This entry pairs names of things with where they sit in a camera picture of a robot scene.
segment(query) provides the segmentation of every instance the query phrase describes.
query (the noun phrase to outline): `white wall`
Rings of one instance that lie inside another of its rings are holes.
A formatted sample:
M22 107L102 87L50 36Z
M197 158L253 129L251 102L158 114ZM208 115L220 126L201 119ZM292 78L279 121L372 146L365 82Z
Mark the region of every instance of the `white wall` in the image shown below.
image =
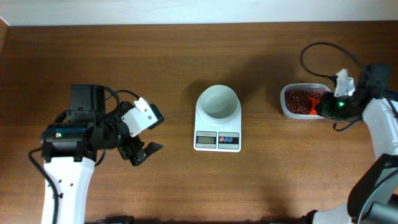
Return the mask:
M11 26L398 20L398 0L0 0Z

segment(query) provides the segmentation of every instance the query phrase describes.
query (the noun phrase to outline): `red beans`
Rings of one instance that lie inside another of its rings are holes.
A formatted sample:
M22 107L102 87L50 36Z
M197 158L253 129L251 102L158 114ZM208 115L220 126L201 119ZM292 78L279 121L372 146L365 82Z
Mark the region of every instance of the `red beans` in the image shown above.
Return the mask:
M310 114L312 102L309 97L319 100L321 94L317 91L289 90L285 92L287 109L295 114Z

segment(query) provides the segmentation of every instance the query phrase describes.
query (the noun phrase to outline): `wooden table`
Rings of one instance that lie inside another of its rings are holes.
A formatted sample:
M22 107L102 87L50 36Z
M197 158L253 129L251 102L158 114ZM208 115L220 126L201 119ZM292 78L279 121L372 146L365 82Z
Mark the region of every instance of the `wooden table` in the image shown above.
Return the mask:
M397 40L397 22L11 27L0 61L0 222L40 222L44 179L27 153L69 108L74 83L132 90L165 116L141 134L164 145L143 165L111 151L95 169L87 222L110 215L255 221L338 206L374 162L366 125L337 133L331 120L287 120L280 91L289 83L330 85L299 65L300 51L316 41L340 44L362 63L391 65L397 90ZM306 62L328 74L348 68L358 80L358 68L328 47L311 50ZM215 84L241 101L240 153L193 149L196 100Z

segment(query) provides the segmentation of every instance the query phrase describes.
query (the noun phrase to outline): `kitchen scale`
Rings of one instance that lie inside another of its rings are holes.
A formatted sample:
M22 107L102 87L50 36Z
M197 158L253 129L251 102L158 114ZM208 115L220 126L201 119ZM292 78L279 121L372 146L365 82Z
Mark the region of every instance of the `kitchen scale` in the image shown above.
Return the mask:
M193 148L197 151L239 152L241 117L241 104L230 87L209 87L197 101Z

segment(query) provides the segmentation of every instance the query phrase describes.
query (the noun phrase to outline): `container of beans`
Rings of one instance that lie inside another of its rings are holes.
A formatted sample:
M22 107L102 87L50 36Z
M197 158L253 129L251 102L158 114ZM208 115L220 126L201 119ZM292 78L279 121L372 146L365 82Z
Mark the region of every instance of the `container of beans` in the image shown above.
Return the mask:
M319 100L320 96L330 89L322 84L296 83L285 86L280 93L282 111L287 119L322 119L316 114L310 114L312 99Z

